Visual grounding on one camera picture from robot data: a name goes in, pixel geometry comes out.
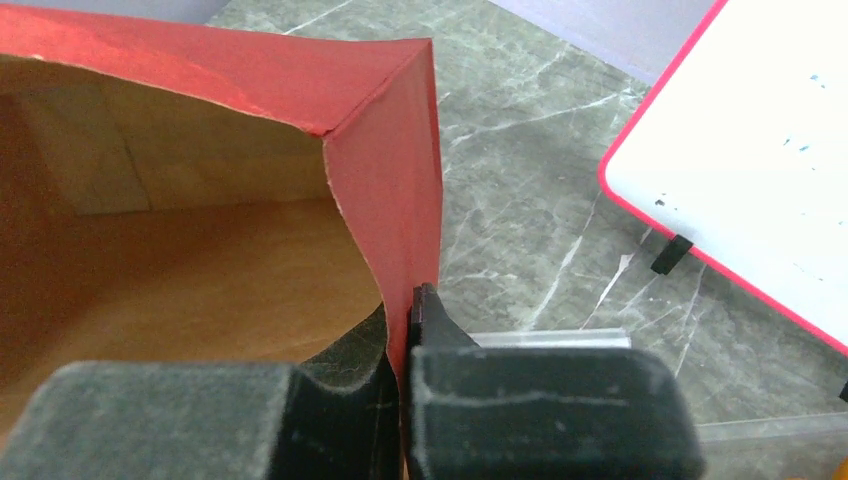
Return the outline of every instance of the paper bag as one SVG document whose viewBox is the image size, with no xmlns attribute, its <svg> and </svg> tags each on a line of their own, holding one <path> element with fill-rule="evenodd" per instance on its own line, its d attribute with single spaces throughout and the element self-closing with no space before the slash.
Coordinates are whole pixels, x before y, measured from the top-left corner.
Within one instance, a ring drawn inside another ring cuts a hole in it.
<svg viewBox="0 0 848 480">
<path fill-rule="evenodd" d="M 429 40 L 0 6 L 0 433 L 74 360 L 301 361 L 438 278 Z"/>
</svg>

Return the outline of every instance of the clamp jaw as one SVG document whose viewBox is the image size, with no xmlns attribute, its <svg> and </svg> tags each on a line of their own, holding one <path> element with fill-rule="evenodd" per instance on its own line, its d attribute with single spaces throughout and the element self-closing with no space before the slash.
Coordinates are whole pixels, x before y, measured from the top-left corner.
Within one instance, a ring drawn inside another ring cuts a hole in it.
<svg viewBox="0 0 848 480">
<path fill-rule="evenodd" d="M 400 388 L 382 308 L 301 365 L 66 367 L 30 401 L 0 478 L 399 480 L 403 453 L 412 480 L 703 474 L 653 356 L 483 349 L 432 285 L 415 290 L 409 322 Z"/>
</svg>

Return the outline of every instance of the gray marble surface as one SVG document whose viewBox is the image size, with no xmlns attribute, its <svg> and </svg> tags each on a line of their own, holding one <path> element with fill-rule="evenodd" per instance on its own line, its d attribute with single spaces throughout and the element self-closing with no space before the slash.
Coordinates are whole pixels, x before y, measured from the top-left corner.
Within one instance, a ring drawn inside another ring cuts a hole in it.
<svg viewBox="0 0 848 480">
<path fill-rule="evenodd" d="M 212 25 L 434 38 L 440 293 L 468 331 L 625 327 L 677 373 L 696 423 L 845 410 L 848 360 L 693 258 L 653 274 L 665 240 L 600 193 L 646 85 L 485 0 L 233 0 Z"/>
</svg>

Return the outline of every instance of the purple wall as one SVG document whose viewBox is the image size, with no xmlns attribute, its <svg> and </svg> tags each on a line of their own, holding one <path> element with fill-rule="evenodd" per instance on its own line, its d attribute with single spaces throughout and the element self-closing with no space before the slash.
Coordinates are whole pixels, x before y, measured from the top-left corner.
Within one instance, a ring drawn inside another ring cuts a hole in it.
<svg viewBox="0 0 848 480">
<path fill-rule="evenodd" d="M 5 0 L 34 7 L 111 13 L 183 23 L 205 23 L 230 0 Z"/>
<path fill-rule="evenodd" d="M 491 0 L 648 84 L 714 0 Z"/>
</svg>

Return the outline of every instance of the whiteboard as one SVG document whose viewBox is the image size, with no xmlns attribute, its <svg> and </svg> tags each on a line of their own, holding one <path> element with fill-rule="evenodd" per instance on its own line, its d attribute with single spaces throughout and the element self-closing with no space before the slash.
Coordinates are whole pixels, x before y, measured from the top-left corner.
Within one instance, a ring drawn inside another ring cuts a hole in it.
<svg viewBox="0 0 848 480">
<path fill-rule="evenodd" d="M 848 6 L 721 0 L 604 157 L 603 189 L 848 354 Z"/>
</svg>

